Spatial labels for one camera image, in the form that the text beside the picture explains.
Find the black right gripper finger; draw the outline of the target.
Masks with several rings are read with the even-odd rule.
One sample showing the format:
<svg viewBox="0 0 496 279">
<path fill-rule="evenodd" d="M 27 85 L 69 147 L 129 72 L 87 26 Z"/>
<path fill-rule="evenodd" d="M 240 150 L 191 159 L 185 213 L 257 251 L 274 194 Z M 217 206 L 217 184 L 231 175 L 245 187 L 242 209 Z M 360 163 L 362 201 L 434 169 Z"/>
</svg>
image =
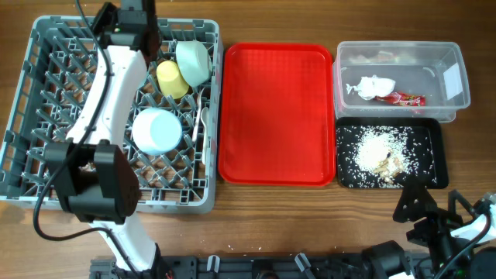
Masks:
<svg viewBox="0 0 496 279">
<path fill-rule="evenodd" d="M 462 205 L 462 207 L 469 213 L 472 218 L 470 221 L 462 223 L 463 220 L 461 215 L 456 213 L 456 203 Z M 449 193 L 449 214 L 460 225 L 469 225 L 480 216 L 480 214 L 476 212 L 475 207 L 473 207 L 472 204 L 458 192 L 458 190 L 452 190 Z"/>
<path fill-rule="evenodd" d="M 402 186 L 402 193 L 393 213 L 395 222 L 415 222 L 438 210 L 426 185 L 416 176 L 407 176 Z"/>
</svg>

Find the rice and food scraps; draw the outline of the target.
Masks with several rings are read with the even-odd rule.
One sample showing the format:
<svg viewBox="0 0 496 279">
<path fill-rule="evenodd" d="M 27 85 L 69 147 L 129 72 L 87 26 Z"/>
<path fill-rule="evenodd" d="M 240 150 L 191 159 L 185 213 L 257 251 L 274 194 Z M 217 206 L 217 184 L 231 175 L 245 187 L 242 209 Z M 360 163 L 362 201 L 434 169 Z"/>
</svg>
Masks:
<svg viewBox="0 0 496 279">
<path fill-rule="evenodd" d="M 430 132 L 411 126 L 336 129 L 339 183 L 347 188 L 402 188 L 407 176 L 437 185 Z"/>
</svg>

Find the mint green bowl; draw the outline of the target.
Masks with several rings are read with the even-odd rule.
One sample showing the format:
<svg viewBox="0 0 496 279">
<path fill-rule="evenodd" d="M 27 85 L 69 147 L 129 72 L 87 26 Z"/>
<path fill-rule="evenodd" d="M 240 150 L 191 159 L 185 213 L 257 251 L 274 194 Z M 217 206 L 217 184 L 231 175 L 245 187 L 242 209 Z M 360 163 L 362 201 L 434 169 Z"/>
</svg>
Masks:
<svg viewBox="0 0 496 279">
<path fill-rule="evenodd" d="M 210 79 L 212 60 L 203 43 L 196 40 L 180 41 L 175 53 L 181 75 L 191 87 L 198 87 Z"/>
</svg>

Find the yellow plastic cup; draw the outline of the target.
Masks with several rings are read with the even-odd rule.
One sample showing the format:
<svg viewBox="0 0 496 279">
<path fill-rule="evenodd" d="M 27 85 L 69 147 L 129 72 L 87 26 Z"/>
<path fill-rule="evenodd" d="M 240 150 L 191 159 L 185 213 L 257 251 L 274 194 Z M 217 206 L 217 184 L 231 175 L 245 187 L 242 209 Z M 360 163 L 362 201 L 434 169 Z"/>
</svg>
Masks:
<svg viewBox="0 0 496 279">
<path fill-rule="evenodd" d="M 157 81 L 162 95 L 173 99 L 182 98 L 188 93 L 189 84 L 183 78 L 179 66 L 172 60 L 165 60 L 157 66 Z"/>
</svg>

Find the red snack wrapper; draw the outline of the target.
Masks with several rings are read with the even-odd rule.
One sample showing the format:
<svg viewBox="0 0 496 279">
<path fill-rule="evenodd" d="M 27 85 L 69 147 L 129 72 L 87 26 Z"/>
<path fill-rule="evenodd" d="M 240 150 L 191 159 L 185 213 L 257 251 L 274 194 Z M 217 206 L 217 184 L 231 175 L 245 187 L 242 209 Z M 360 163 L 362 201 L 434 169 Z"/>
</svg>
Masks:
<svg viewBox="0 0 496 279">
<path fill-rule="evenodd" d="M 393 91 L 384 97 L 375 97 L 376 100 L 398 106 L 426 106 L 424 95 L 410 95 L 401 91 Z"/>
</svg>

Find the white napkin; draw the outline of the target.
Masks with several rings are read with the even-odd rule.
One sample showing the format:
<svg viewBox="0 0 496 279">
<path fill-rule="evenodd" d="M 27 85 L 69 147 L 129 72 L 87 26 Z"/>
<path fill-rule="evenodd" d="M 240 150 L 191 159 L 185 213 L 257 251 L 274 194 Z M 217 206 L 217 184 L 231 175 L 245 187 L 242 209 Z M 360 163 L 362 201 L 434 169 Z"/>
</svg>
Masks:
<svg viewBox="0 0 496 279">
<path fill-rule="evenodd" d="M 346 84 L 346 92 L 356 92 L 362 99 L 371 100 L 376 97 L 386 97 L 394 91 L 396 81 L 390 78 L 362 77 L 358 85 Z"/>
</svg>

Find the white plastic spoon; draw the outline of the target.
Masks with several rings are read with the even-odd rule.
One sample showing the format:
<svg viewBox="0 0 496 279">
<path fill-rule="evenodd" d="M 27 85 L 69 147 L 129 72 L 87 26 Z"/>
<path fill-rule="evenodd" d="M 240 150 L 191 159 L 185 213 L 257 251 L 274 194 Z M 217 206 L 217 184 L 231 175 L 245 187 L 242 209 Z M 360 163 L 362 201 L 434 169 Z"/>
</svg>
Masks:
<svg viewBox="0 0 496 279">
<path fill-rule="evenodd" d="M 205 166 L 207 166 L 206 159 L 207 159 L 207 149 L 208 149 L 208 117 L 209 117 L 209 108 L 205 107 L 201 111 L 201 123 L 204 128 L 201 161 Z"/>
</svg>

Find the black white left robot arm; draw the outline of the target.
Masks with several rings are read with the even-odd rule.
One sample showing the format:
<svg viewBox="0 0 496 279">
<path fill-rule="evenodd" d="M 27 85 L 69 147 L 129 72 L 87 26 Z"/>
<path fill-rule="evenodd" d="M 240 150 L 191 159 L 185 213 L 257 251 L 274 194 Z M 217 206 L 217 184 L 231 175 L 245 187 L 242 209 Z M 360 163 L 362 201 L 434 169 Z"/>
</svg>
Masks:
<svg viewBox="0 0 496 279">
<path fill-rule="evenodd" d="M 65 140 L 44 157 L 60 207 L 98 232 L 115 256 L 120 278 L 166 278 L 171 269 L 146 233 L 136 206 L 140 183 L 122 151 L 131 104 L 161 46 L 154 0 L 106 2 L 86 22 L 97 48 L 95 78 L 81 114 Z"/>
</svg>

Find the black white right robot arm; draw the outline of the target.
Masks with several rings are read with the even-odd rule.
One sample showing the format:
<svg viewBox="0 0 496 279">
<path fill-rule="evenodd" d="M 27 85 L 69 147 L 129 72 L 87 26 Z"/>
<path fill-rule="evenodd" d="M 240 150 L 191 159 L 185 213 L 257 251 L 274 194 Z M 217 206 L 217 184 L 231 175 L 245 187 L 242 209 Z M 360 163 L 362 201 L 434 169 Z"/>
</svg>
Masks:
<svg viewBox="0 0 496 279">
<path fill-rule="evenodd" d="M 448 208 L 439 208 L 418 178 L 400 183 L 401 197 L 393 220 L 413 222 L 407 240 L 429 250 L 429 255 L 410 263 L 395 241 L 371 246 L 362 253 L 366 278 L 424 278 L 422 264 L 432 265 L 433 278 L 485 278 L 495 271 L 495 250 L 478 246 L 495 239 L 495 194 L 488 192 L 474 204 L 456 190 L 448 194 Z"/>
</svg>

